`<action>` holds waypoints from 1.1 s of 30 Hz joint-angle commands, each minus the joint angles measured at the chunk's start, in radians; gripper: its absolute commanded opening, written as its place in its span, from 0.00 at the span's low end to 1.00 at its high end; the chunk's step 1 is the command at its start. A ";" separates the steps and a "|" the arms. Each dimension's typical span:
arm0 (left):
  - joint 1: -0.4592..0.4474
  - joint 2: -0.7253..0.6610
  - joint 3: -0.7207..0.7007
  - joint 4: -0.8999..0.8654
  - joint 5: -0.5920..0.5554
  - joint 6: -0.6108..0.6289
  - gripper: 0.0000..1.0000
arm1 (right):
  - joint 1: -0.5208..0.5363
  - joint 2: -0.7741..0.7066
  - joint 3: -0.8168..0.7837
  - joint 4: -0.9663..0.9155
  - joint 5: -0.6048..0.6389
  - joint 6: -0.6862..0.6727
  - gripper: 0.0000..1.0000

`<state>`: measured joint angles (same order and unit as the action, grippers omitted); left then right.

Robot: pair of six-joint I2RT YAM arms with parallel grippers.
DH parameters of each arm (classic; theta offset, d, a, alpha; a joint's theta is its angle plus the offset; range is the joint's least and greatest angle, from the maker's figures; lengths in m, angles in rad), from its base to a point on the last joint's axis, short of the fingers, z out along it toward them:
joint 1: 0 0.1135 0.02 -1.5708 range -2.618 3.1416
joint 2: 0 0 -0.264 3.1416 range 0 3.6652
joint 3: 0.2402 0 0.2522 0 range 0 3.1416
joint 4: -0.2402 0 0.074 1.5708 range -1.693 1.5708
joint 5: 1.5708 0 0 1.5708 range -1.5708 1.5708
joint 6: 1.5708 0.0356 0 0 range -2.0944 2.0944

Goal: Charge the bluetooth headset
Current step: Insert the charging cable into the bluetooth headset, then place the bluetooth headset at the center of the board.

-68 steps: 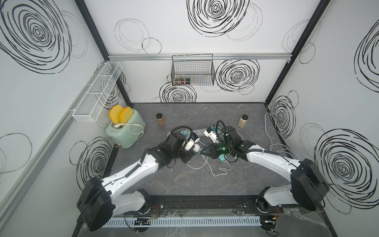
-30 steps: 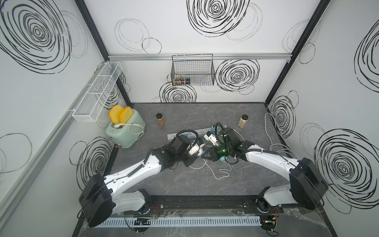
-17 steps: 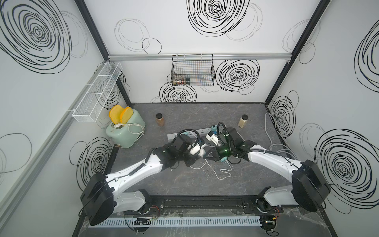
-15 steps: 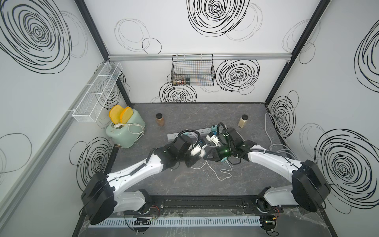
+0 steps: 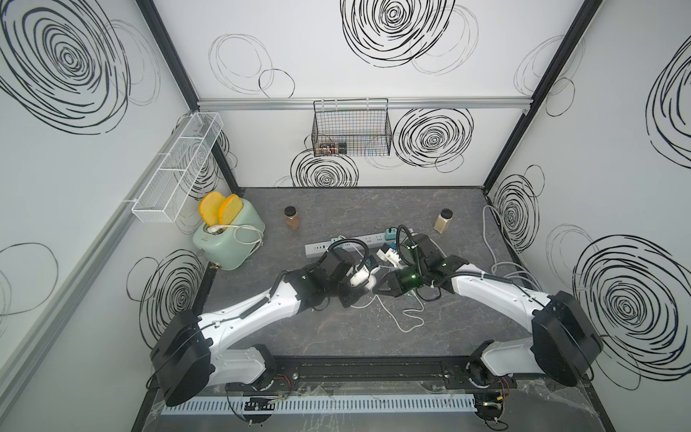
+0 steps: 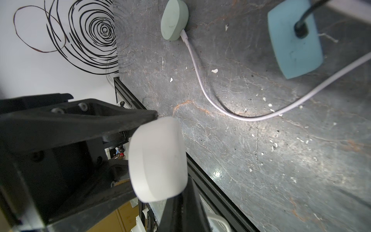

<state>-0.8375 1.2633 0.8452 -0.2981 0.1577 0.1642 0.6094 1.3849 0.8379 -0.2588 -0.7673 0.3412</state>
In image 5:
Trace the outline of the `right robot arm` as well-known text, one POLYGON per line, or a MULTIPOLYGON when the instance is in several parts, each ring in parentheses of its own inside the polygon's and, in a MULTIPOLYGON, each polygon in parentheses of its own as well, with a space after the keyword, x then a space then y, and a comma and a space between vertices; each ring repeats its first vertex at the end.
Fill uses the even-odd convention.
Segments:
POLYGON ((512 374, 543 375, 574 387, 583 381, 604 349, 604 341, 575 297, 531 290, 493 275, 457 255, 446 255, 426 234, 401 225, 393 244, 376 257, 392 271, 378 276, 372 289, 400 297, 423 286, 471 299, 521 326, 528 337, 487 340, 464 367, 472 385, 486 389, 512 374))

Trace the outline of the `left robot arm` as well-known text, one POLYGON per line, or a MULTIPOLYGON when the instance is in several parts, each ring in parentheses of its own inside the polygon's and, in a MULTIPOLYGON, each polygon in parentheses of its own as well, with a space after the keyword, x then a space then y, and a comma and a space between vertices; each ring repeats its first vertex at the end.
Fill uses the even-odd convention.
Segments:
POLYGON ((261 344, 235 349, 234 344, 327 298, 338 297, 349 307, 371 276, 368 256, 363 240, 339 239, 316 262, 282 271, 269 289, 248 300, 202 315, 191 310, 175 315, 150 354, 150 379, 165 405, 181 405, 219 383, 270 385, 277 367, 268 349, 261 344))

